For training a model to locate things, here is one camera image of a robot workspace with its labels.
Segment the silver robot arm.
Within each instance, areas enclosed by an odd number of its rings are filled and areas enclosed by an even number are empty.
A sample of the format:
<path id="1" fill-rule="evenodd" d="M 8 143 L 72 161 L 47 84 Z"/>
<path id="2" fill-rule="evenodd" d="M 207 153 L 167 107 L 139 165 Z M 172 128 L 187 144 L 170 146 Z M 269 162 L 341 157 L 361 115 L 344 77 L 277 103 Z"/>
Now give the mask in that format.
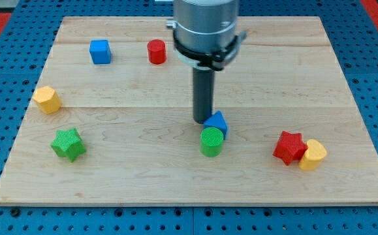
<path id="1" fill-rule="evenodd" d="M 239 0 L 175 0 L 166 26 L 178 59 L 198 70 L 223 70 L 247 35 L 236 34 L 239 6 Z"/>

